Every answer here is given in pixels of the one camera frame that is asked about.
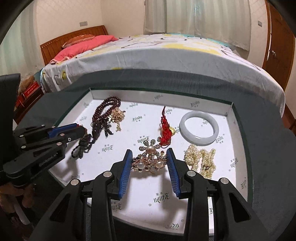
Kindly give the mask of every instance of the dark red beaded necklace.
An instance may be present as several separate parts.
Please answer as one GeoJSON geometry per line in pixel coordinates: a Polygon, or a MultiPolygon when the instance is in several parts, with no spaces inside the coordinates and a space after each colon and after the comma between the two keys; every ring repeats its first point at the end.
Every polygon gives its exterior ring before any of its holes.
{"type": "Polygon", "coordinates": [[[102,129],[105,130],[105,137],[108,135],[113,135],[110,131],[111,125],[108,123],[108,117],[111,115],[112,111],[115,108],[120,107],[121,101],[116,96],[110,96],[106,98],[97,108],[92,118],[92,135],[88,134],[85,137],[81,138],[77,147],[75,147],[71,153],[73,158],[82,158],[83,153],[87,153],[91,146],[96,142],[102,129]],[[111,107],[102,114],[103,110],[111,105],[111,107]]]}
{"type": "Polygon", "coordinates": [[[111,125],[108,123],[108,116],[111,115],[112,111],[119,107],[121,105],[121,101],[116,96],[111,96],[105,99],[102,104],[100,104],[96,111],[94,112],[93,118],[92,118],[92,136],[94,140],[97,140],[100,132],[102,129],[105,130],[105,136],[107,137],[109,135],[113,135],[113,133],[110,131],[111,125]],[[104,108],[111,105],[111,107],[102,114],[104,108]]]}

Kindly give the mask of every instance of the pearl bracelet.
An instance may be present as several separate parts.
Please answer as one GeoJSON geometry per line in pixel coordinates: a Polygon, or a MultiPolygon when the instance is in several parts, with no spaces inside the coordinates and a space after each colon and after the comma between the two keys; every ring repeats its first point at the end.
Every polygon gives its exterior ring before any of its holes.
{"type": "Polygon", "coordinates": [[[183,136],[183,138],[189,143],[195,144],[197,146],[207,146],[216,140],[219,133],[219,126],[217,121],[209,114],[201,111],[191,111],[182,117],[180,121],[180,133],[183,136]],[[200,117],[207,120],[213,127],[214,134],[211,137],[206,138],[200,138],[198,136],[191,134],[185,126],[185,121],[192,117],[200,117]]]}
{"type": "Polygon", "coordinates": [[[185,154],[185,162],[192,166],[192,170],[198,172],[198,163],[202,158],[200,174],[207,179],[212,179],[213,172],[216,170],[214,164],[214,156],[216,150],[212,149],[209,152],[205,149],[198,150],[197,146],[191,144],[185,154]]]}

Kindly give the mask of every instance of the pink blanket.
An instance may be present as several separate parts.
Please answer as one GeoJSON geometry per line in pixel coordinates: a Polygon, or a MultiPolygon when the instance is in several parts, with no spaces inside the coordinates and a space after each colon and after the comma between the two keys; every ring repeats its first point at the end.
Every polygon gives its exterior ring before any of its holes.
{"type": "Polygon", "coordinates": [[[55,56],[49,63],[56,64],[62,61],[73,58],[74,56],[83,53],[87,50],[94,49],[95,47],[101,46],[103,44],[109,43],[110,41],[118,40],[113,35],[99,35],[94,37],[92,40],[84,41],[78,44],[74,44],[63,49],[61,52],[55,56]]]}

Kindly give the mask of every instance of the wall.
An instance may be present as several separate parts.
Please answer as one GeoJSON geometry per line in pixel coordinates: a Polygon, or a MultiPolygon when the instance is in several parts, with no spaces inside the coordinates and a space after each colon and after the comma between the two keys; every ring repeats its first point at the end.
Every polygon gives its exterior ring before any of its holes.
{"type": "Polygon", "coordinates": [[[100,0],[35,0],[40,44],[58,36],[102,25],[100,0]],[[80,27],[79,22],[88,25],[80,27]]]}
{"type": "Polygon", "coordinates": [[[109,34],[116,37],[143,34],[144,0],[101,0],[101,9],[109,34]]]}
{"type": "Polygon", "coordinates": [[[296,118],[296,39],[295,39],[295,52],[294,62],[291,70],[291,75],[285,90],[286,105],[296,118]]]}
{"type": "Polygon", "coordinates": [[[265,0],[249,0],[251,9],[251,45],[247,60],[262,67],[267,43],[267,10],[265,0]]]}

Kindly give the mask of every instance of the pearl necklace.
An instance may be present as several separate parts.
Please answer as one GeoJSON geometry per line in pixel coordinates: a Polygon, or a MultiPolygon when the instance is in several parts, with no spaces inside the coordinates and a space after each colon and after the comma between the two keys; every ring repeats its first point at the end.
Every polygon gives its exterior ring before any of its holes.
{"type": "Polygon", "coordinates": [[[213,161],[215,153],[215,149],[212,149],[209,152],[205,149],[199,151],[197,146],[191,144],[186,151],[185,162],[187,165],[192,166],[192,170],[197,172],[198,163],[200,158],[202,158],[200,174],[206,179],[212,179],[213,172],[216,170],[216,165],[213,161]]]}

